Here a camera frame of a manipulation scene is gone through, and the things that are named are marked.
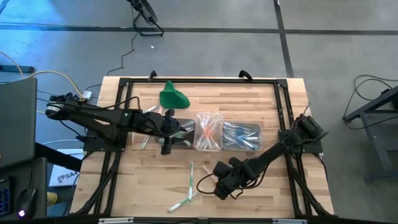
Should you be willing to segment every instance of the keyboard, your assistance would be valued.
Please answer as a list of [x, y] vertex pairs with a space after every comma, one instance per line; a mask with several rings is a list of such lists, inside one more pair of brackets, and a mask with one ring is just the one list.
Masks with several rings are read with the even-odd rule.
[[11, 213], [10, 181], [0, 179], [0, 217]]

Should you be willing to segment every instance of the gray floor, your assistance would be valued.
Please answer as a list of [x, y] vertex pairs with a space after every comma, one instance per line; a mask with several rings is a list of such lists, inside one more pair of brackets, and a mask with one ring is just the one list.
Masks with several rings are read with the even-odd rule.
[[[271, 0], [150, 0], [165, 27], [276, 29]], [[280, 0], [287, 29], [394, 30], [398, 29], [394, 0]], [[123, 0], [46, 1], [10, 0], [0, 14], [1, 24], [130, 27], [131, 14]], [[21, 65], [65, 72], [81, 90], [101, 83], [130, 51], [135, 32], [65, 32], [0, 30], [0, 49]], [[315, 119], [330, 131], [323, 140], [331, 199], [337, 215], [346, 218], [398, 222], [398, 181], [366, 185], [363, 176], [378, 167], [363, 130], [353, 131], [341, 120], [353, 91], [353, 78], [370, 74], [398, 78], [398, 36], [287, 35], [294, 77], [304, 78]], [[125, 68], [111, 75], [195, 75], [235, 77], [241, 69], [254, 77], [286, 77], [278, 34], [166, 33], [137, 36], [135, 52], [124, 58]], [[9, 63], [4, 57], [1, 63]], [[20, 79], [1, 73], [0, 81]], [[73, 91], [62, 77], [38, 77], [39, 89], [56, 94]], [[386, 87], [362, 86], [376, 97]], [[48, 98], [39, 93], [39, 97]], [[355, 97], [349, 111], [363, 105]], [[38, 102], [38, 109], [45, 104]], [[73, 139], [58, 122], [37, 115], [37, 141]], [[361, 126], [354, 122], [352, 126]], [[83, 128], [75, 126], [79, 132]], [[80, 147], [59, 144], [52, 147]], [[60, 214], [54, 208], [49, 215]]]

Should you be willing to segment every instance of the concrete floor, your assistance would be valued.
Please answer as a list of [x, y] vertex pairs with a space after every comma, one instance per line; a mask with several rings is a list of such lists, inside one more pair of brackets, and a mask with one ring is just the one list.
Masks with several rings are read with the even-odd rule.
[[[164, 27], [277, 29], [271, 0], [150, 0]], [[280, 0], [286, 29], [397, 30], [395, 0]], [[123, 0], [10, 0], [1, 24], [130, 27], [131, 13]], [[135, 32], [67, 32], [0, 30], [0, 49], [20, 65], [65, 72], [79, 89], [101, 83], [130, 51]], [[363, 130], [353, 131], [341, 120], [360, 74], [398, 78], [396, 35], [287, 35], [294, 77], [304, 78], [311, 111], [329, 135], [322, 141], [335, 213], [341, 217], [398, 222], [398, 181], [365, 184], [363, 176], [378, 166]], [[124, 58], [125, 68], [111, 75], [194, 75], [235, 77], [242, 69], [254, 77], [286, 77], [279, 34], [166, 33], [137, 36], [135, 52]], [[4, 57], [0, 63], [9, 63]], [[1, 73], [1, 81], [20, 79]], [[38, 77], [39, 89], [65, 94], [72, 87], [62, 77]], [[369, 98], [385, 89], [363, 86]], [[39, 97], [48, 98], [39, 93]], [[365, 104], [355, 97], [350, 111]], [[38, 102], [38, 109], [45, 104]], [[73, 139], [58, 122], [37, 115], [37, 142]], [[71, 124], [79, 132], [83, 128]], [[64, 143], [54, 148], [80, 147]], [[49, 215], [63, 212], [62, 205]]]

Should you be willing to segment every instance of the butcher block tabletop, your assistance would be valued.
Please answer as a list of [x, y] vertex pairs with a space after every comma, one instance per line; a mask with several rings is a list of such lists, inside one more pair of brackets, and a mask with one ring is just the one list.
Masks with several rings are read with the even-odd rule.
[[[114, 104], [120, 78], [126, 77], [104, 77], [98, 106]], [[288, 78], [287, 82], [293, 113], [297, 117], [308, 105], [304, 80]], [[164, 86], [164, 83], [134, 83], [132, 96], [138, 96], [141, 108], [147, 110], [159, 104], [159, 92], [164, 89]], [[258, 124], [262, 130], [262, 148], [258, 152], [222, 150], [216, 153], [205, 153], [195, 149], [173, 147], [171, 154], [162, 156], [160, 145], [155, 142], [154, 138], [150, 138], [146, 148], [141, 150], [140, 146], [145, 136], [129, 133], [126, 149], [121, 156], [111, 215], [113, 217], [294, 217], [283, 156], [270, 164], [259, 187], [245, 190], [237, 200], [231, 197], [220, 200], [214, 195], [198, 194], [190, 203], [182, 205], [173, 212], [168, 212], [169, 207], [187, 197], [191, 162], [194, 163], [193, 181], [194, 191], [196, 191], [197, 182], [207, 175], [203, 165], [212, 171], [218, 161], [228, 163], [230, 157], [244, 160], [256, 156], [278, 141], [279, 129], [273, 85], [175, 83], [175, 87], [188, 97], [191, 105], [184, 110], [175, 110], [174, 118], [195, 119], [199, 112], [217, 111], [224, 116], [224, 121]], [[285, 109], [282, 90], [280, 90], [280, 95]], [[130, 108], [137, 108], [136, 100], [130, 102]], [[81, 208], [97, 187], [103, 157], [103, 152], [94, 152], [83, 161], [71, 212]], [[328, 212], [333, 213], [322, 163], [313, 154], [304, 154], [302, 160], [309, 189], [322, 206]], [[214, 182], [208, 178], [201, 183], [201, 187], [202, 190], [211, 192], [214, 189]], [[105, 207], [107, 195], [108, 187], [104, 191], [102, 210]], [[304, 212], [303, 197], [299, 190], [298, 199], [300, 208]]]

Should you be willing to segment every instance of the green object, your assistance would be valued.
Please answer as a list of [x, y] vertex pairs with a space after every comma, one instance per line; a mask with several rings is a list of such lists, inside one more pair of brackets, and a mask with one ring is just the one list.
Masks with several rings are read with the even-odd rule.
[[164, 90], [159, 94], [159, 98], [160, 105], [165, 109], [184, 109], [191, 105], [182, 92], [175, 90], [171, 81], [167, 81]]

